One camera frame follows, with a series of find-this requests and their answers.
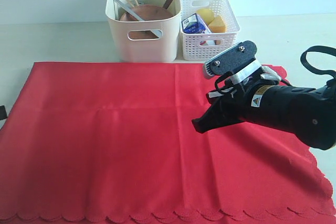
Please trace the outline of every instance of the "cheese wedge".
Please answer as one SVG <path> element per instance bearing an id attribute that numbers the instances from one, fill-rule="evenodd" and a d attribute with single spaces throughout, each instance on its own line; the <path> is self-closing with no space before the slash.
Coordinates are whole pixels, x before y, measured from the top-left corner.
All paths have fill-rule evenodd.
<path id="1" fill-rule="evenodd" d="M 225 33 L 226 31 L 225 23 L 220 16 L 215 17 L 208 27 L 212 33 Z"/>

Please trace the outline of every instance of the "black strap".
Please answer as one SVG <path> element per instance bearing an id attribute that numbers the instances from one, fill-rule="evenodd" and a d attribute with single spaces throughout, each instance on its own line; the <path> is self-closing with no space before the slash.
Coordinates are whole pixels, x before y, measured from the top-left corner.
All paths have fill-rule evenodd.
<path id="1" fill-rule="evenodd" d="M 311 64 L 309 64 L 307 62 L 307 53 L 309 52 L 321 52 L 323 54 L 333 55 L 336 57 L 336 49 L 332 47 L 326 47 L 326 46 L 313 46 L 313 47 L 308 48 L 308 50 L 305 51 L 301 55 L 301 58 L 300 58 L 302 65 L 305 68 L 307 68 L 310 72 L 314 74 L 320 74 L 320 75 L 328 74 L 332 76 L 334 79 L 336 79 L 336 72 L 334 70 L 320 70 L 320 69 L 313 67 Z"/>
<path id="2" fill-rule="evenodd" d="M 0 121 L 5 120 L 7 118 L 7 112 L 5 106 L 0 106 Z"/>

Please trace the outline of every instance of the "red tablecloth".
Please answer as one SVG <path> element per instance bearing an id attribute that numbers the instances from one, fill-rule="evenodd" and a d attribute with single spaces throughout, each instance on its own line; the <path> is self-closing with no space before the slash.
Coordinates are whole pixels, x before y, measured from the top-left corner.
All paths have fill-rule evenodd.
<path id="1" fill-rule="evenodd" d="M 336 223 L 294 135 L 195 132 L 213 86 L 200 64 L 36 63 L 0 131 L 0 222 Z"/>

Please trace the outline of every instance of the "white storage bin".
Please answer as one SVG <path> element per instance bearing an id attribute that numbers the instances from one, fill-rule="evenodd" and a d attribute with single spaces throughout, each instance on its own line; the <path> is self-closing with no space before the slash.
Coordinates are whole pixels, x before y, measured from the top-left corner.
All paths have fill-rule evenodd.
<path id="1" fill-rule="evenodd" d="M 150 5 L 163 6 L 165 0 L 138 0 Z M 122 61 L 128 62 L 171 62 L 177 56 L 177 44 L 180 34 L 181 2 L 174 0 L 168 10 L 174 15 L 164 20 L 143 22 L 119 21 L 124 10 L 113 0 L 107 0 L 106 15 L 108 17 L 113 40 L 119 50 Z M 159 39 L 133 40 L 131 31 L 160 30 Z"/>
<path id="2" fill-rule="evenodd" d="M 228 0 L 181 0 L 182 20 L 194 14 L 200 8 L 210 8 L 215 16 L 221 15 L 226 25 L 225 33 L 186 34 L 182 31 L 183 58 L 185 60 L 210 59 L 234 45 L 240 31 L 238 21 Z M 201 41 L 219 40 L 219 45 L 201 46 Z"/>

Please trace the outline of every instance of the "table surface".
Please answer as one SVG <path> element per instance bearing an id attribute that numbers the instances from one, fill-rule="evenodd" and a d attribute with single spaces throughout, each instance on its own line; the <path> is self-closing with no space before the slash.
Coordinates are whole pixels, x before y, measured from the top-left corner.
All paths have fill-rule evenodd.
<path id="1" fill-rule="evenodd" d="M 329 79 L 306 70 L 300 56 L 311 46 L 336 47 L 336 14 L 238 17 L 238 22 L 242 29 L 237 42 L 253 41 L 257 59 L 283 66 L 294 86 L 318 88 Z M 308 60 L 321 69 L 336 69 L 332 56 L 313 53 Z M 0 25 L 0 105 L 8 112 L 36 61 L 114 62 L 119 56 L 107 22 Z M 181 48 L 175 62 L 187 62 Z M 311 151 L 335 186 L 336 149 Z"/>

